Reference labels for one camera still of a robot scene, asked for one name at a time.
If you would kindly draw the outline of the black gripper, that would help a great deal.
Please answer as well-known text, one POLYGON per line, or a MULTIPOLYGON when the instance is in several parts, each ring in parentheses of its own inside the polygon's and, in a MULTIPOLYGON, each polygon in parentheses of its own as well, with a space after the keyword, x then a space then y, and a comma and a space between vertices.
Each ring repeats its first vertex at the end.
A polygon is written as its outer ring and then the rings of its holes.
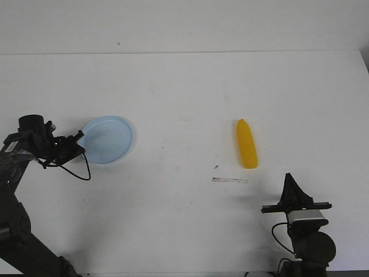
POLYGON ((332 204, 330 202, 314 202, 313 198, 300 188, 292 174, 286 173, 284 179, 283 191, 278 204, 263 205, 261 208, 262 214, 279 213, 283 212, 288 214, 292 211, 302 211, 311 209, 331 209, 332 204), (294 204, 291 204, 290 198, 290 183, 291 191, 294 197, 294 204))
POLYGON ((52 142, 51 153, 45 158, 44 165, 64 165, 74 158, 85 153, 85 149, 78 144, 84 137, 82 130, 78 130, 75 136, 56 137, 52 142))

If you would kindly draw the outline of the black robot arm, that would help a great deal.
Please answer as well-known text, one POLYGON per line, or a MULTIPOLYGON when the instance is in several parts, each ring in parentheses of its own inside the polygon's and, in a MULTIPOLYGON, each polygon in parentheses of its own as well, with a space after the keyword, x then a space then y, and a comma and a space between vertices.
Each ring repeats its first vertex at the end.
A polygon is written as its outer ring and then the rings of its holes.
POLYGON ((47 169, 62 167, 84 155, 78 145, 83 132, 55 137, 55 125, 41 115, 25 115, 17 132, 7 136, 1 149, 1 259, 24 276, 78 276, 71 262, 57 256, 31 230, 31 221, 16 190, 29 163, 47 169))
POLYGON ((294 260, 282 258, 274 276, 327 276, 327 267, 336 256, 333 239, 320 231, 329 224, 322 210, 331 209, 329 202, 315 202, 297 184, 291 173, 286 173, 280 201, 275 205, 264 205, 263 214, 285 214, 286 221, 271 228, 272 237, 294 260), (292 249, 287 248, 275 234, 275 228, 285 225, 292 249))

